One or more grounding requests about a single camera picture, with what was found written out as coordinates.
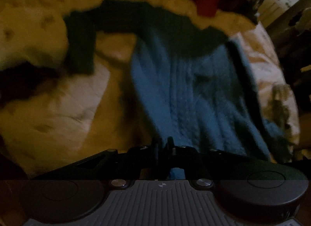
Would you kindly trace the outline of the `blue cable-knit sweater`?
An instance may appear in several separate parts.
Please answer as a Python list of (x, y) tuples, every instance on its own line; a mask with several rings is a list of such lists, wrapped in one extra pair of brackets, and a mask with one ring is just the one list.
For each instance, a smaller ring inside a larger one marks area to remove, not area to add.
[(104, 0), (64, 18), (70, 74), (89, 74), (98, 32), (132, 33), (130, 76), (163, 148), (217, 149), (257, 160), (290, 159), (280, 128), (265, 120), (249, 61), (222, 31), (199, 29), (186, 16), (145, 2)]

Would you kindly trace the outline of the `cream floral bed quilt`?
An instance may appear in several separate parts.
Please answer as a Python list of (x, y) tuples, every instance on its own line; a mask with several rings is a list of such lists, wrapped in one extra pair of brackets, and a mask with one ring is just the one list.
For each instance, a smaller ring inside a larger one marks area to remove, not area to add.
[[(130, 76), (134, 34), (98, 32), (89, 74), (70, 74), (64, 66), (64, 18), (103, 1), (1, 0), (1, 152), (27, 175), (157, 140)], [(262, 116), (283, 132), (292, 159), (301, 133), (297, 105), (261, 23), (219, 8), (202, 17), (191, 0), (122, 1), (163, 8), (235, 40), (249, 61)]]

